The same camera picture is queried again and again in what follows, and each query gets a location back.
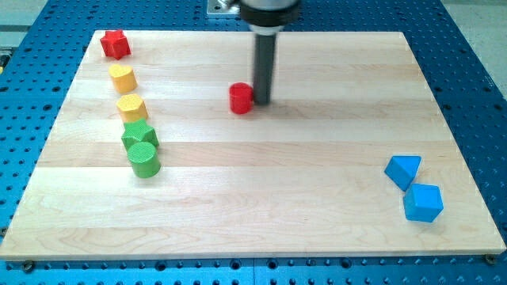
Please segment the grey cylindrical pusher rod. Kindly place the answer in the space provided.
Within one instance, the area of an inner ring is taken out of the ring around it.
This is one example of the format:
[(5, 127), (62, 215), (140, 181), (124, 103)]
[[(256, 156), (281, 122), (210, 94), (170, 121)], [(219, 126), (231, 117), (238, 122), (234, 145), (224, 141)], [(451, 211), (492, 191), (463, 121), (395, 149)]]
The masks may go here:
[(253, 61), (253, 101), (268, 105), (271, 101), (276, 35), (256, 35)]

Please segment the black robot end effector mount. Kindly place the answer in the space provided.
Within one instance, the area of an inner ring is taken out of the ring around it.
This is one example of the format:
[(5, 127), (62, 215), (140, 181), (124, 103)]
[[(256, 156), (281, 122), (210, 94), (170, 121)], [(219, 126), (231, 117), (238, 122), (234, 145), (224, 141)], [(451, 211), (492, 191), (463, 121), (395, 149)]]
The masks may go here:
[(253, 32), (271, 36), (296, 21), (300, 0), (240, 0), (239, 15)]

